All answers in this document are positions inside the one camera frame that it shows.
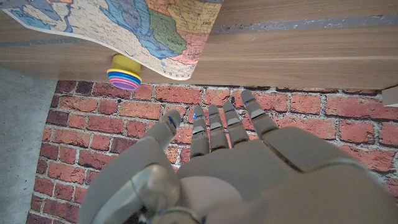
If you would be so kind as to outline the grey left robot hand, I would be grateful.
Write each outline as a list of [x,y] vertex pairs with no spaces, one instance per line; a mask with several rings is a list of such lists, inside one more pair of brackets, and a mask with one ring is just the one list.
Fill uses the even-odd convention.
[[280,128],[253,94],[241,94],[257,133],[234,106],[194,112],[190,160],[175,170],[166,148],[181,123],[165,114],[102,168],[85,193],[79,223],[396,223],[397,204],[338,147]]

